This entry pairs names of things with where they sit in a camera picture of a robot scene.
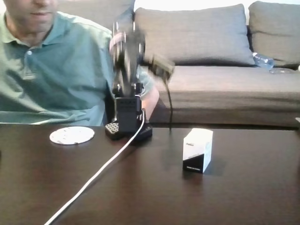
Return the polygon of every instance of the small cardboard box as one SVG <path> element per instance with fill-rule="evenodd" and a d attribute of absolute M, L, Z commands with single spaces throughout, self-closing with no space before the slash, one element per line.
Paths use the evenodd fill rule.
<path fill-rule="evenodd" d="M 183 170 L 205 172 L 211 161 L 213 132 L 193 128 L 183 139 Z"/>

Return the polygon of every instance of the polo shirt collar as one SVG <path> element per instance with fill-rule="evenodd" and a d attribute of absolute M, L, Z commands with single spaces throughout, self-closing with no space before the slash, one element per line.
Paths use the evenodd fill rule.
<path fill-rule="evenodd" d="M 61 43 L 64 35 L 65 26 L 66 25 L 61 19 L 60 14 L 55 13 L 53 27 L 46 39 L 42 42 L 42 44 L 51 45 Z M 15 38 L 8 30 L 6 26 L 5 13 L 1 14 L 0 16 L 0 33 L 0 38 L 2 42 L 10 43 L 16 41 L 17 43 L 21 44 L 21 41 Z"/>

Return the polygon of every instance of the plastic bottle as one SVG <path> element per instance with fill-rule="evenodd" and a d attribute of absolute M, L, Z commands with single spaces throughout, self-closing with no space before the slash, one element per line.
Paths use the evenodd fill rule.
<path fill-rule="evenodd" d="M 253 59 L 254 59 L 255 65 L 257 65 L 258 67 L 266 68 L 268 70 L 271 70 L 275 65 L 275 62 L 273 59 L 268 58 L 265 55 L 258 54 L 257 52 L 253 53 Z"/>

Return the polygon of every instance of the white disc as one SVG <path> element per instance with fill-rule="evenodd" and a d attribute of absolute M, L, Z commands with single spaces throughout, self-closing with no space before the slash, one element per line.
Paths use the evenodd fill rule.
<path fill-rule="evenodd" d="M 50 134 L 50 140 L 56 144 L 80 144 L 92 139 L 95 132 L 88 127 L 65 127 Z"/>

